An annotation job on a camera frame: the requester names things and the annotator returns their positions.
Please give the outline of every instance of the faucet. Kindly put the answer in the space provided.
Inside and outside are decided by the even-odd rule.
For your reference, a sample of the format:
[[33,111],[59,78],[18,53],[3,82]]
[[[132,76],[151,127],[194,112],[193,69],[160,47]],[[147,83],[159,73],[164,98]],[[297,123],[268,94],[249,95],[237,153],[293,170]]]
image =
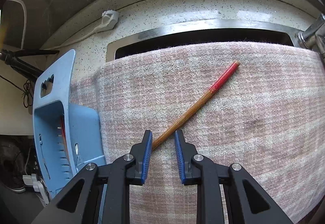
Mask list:
[[321,54],[325,62],[325,15],[321,14],[317,20],[304,32],[297,34],[301,48],[315,49]]

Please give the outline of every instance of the sink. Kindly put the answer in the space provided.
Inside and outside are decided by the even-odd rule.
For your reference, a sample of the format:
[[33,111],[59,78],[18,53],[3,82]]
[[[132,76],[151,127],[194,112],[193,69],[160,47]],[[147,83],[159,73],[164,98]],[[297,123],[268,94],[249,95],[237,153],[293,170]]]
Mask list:
[[108,44],[107,62],[173,46],[230,41],[276,43],[299,47],[300,30],[248,20],[201,20],[139,32]]

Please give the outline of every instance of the black cable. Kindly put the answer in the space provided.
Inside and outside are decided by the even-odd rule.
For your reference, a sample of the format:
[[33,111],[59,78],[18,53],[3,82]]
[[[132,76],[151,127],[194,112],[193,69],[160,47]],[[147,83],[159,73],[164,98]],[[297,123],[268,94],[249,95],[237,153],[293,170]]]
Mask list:
[[30,82],[30,80],[26,80],[26,82],[23,85],[23,88],[18,87],[14,83],[12,83],[10,80],[4,78],[2,75],[0,75],[0,78],[2,78],[5,81],[8,81],[11,85],[15,86],[18,88],[20,91],[22,91],[22,97],[23,97],[23,104],[25,108],[28,108],[29,106],[33,106],[33,94],[34,94],[34,89],[33,86]]
[[[16,158],[14,159],[14,162],[13,162],[15,177],[20,176],[20,173],[19,173],[18,169],[16,168],[16,160],[17,160],[17,158],[18,158],[18,156],[19,156],[20,154],[23,154],[23,152],[20,151],[20,152],[16,155]],[[20,184],[21,184],[21,183],[17,183],[17,181],[15,180],[15,178],[13,178],[12,181],[13,181],[16,185],[20,185]]]

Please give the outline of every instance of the woven fabric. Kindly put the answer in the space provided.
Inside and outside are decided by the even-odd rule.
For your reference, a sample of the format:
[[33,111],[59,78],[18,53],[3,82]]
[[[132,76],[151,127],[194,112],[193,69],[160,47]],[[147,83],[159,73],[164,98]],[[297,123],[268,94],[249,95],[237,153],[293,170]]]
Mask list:
[[[167,48],[101,66],[71,86],[71,101],[98,110],[106,161],[144,130],[157,138],[234,60],[241,65],[183,126],[214,162],[238,162],[296,223],[325,195],[325,70],[319,54],[229,42]],[[151,156],[144,186],[130,187],[131,223],[195,223],[196,186],[178,176],[174,139]]]

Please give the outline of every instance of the wooden chopstick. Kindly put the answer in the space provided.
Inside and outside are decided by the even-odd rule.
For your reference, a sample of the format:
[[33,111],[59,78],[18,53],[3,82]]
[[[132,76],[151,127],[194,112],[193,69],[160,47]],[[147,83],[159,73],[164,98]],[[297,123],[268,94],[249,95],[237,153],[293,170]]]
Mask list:
[[232,65],[223,73],[223,75],[203,94],[203,96],[196,101],[180,118],[178,118],[173,125],[171,125],[166,131],[164,131],[154,142],[152,143],[152,150],[156,149],[160,144],[167,140],[167,138],[179,129],[187,120],[192,117],[218,90],[222,85],[231,77],[236,71],[240,63],[235,61]]

